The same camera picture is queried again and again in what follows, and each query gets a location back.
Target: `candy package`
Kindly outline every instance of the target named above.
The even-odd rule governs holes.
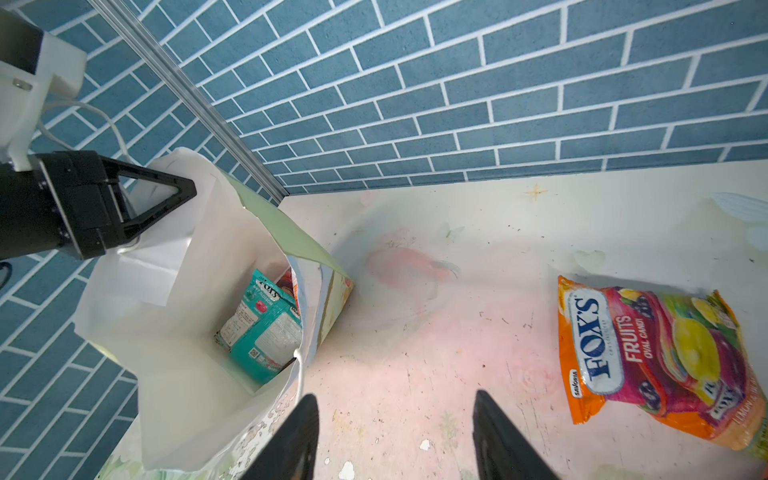
[[[766,398],[733,311],[706,298],[558,280],[560,364],[574,423],[606,400],[768,458]]]

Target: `white string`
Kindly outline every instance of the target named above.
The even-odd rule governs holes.
[[[66,144],[62,139],[56,137],[53,135],[46,127],[43,125],[42,120],[42,113],[45,113],[46,111],[52,109],[52,108],[59,108],[59,107],[80,107],[85,108],[86,110],[90,110],[94,112],[95,114],[103,117],[109,124],[109,126],[112,128],[112,131],[114,132],[114,136],[118,139],[118,144],[120,145],[120,150],[123,153],[124,161],[127,163],[131,162],[131,156],[128,154],[128,147],[125,145],[125,141],[123,140],[123,136],[120,135],[120,131],[118,130],[118,126],[114,124],[111,118],[109,118],[109,115],[105,114],[103,111],[99,110],[98,108],[94,107],[93,105],[85,104],[81,101],[77,100],[58,100],[58,101],[49,101],[45,105],[43,105],[43,110],[41,112],[41,117],[38,119],[38,129],[40,130],[40,133],[43,134],[44,137],[47,139],[56,142],[57,144],[61,145],[62,147],[66,148],[67,150],[75,150],[74,147],[71,145]]]
[[[293,407],[296,408],[301,397],[304,395],[304,357],[299,349],[293,351],[293,356],[296,357],[296,361],[299,363],[299,388],[296,389],[296,400],[293,402]]]

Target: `orange candy package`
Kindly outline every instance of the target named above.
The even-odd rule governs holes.
[[[560,365],[575,424],[607,400],[768,459],[766,397],[733,311],[706,298],[558,279]]]

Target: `sealed package edge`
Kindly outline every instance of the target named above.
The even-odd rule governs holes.
[[[235,363],[265,384],[290,363],[301,344],[296,302],[256,270],[235,314],[214,338]]]
[[[575,424],[606,400],[768,458],[766,398],[733,311],[705,298],[558,279],[560,364]]]

